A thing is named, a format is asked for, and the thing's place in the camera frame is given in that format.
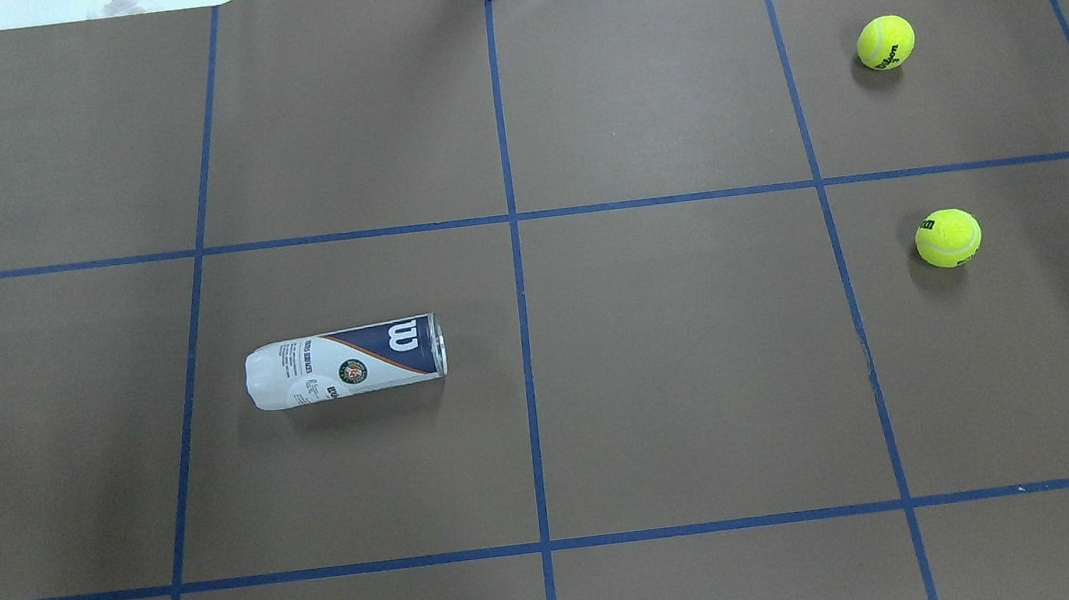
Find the yellow tennis ball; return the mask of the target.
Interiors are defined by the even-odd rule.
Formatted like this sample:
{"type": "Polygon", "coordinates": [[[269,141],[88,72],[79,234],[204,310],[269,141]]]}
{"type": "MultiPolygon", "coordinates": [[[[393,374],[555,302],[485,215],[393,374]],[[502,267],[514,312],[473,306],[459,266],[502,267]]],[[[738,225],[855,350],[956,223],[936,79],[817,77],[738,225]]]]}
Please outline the yellow tennis ball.
{"type": "Polygon", "coordinates": [[[917,255],[931,267],[959,267],[979,252],[981,225],[961,209],[934,210],[918,224],[914,243],[917,255]]]}
{"type": "Polygon", "coordinates": [[[897,68],[915,50],[916,41],[913,25],[902,16],[879,16],[861,30],[856,40],[857,58],[868,70],[897,68]]]}

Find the white blue tennis ball can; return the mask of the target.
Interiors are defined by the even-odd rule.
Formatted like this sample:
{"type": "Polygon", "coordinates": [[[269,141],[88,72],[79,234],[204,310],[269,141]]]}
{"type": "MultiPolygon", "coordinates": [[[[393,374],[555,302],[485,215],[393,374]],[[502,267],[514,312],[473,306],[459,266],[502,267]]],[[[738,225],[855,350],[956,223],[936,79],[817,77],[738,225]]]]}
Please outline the white blue tennis ball can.
{"type": "Polygon", "coordinates": [[[431,313],[260,347],[246,357],[244,370],[251,401],[270,411],[438,380],[449,373],[446,340],[431,313]]]}

